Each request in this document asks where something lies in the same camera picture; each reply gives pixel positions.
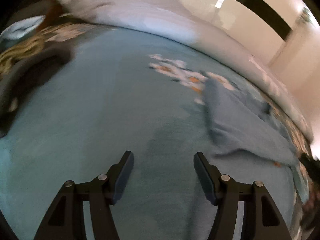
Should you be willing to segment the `dark floral bed blanket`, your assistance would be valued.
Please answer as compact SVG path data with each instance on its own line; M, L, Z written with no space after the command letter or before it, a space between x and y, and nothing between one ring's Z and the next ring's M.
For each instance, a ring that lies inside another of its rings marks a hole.
M197 152L237 182L263 182L291 239L319 239L310 141L251 81L196 49L142 31L69 22L41 33L70 45L72 58L27 95L1 137L1 239L35 239L65 181L92 181L125 151L134 167L110 206L119 239L208 239L218 207L195 171ZM273 107L298 150L306 203L288 166L243 150L214 154L203 100L208 79Z

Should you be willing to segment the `light blue garment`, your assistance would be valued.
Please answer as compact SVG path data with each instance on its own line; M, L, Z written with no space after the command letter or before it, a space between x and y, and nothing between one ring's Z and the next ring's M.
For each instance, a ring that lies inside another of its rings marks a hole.
M301 201L309 200L308 181L300 170L298 150L267 101L246 90L225 86L217 79L204 83L203 100L215 155L243 150L288 166Z

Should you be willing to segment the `dark jacket on bed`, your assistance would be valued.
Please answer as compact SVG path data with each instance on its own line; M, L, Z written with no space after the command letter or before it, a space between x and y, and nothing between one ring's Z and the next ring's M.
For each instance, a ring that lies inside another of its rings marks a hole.
M47 42L41 33L63 12L56 0L25 0L1 32L1 137L7 135L27 95L72 58L70 45Z

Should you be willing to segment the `light blue daisy quilt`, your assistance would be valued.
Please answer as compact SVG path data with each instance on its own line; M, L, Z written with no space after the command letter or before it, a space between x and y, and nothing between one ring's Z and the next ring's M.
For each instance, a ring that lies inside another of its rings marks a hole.
M57 0L74 17L158 35L196 49L236 71L266 93L304 136L313 131L292 94L259 59L219 28L194 16L179 0Z

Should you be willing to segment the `white wardrobe with black stripe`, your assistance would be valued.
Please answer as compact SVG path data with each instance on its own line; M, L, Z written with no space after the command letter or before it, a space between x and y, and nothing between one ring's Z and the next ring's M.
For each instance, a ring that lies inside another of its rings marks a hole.
M193 15L222 29L263 63L281 49L292 56L316 52L319 25L303 22L302 0L180 0Z

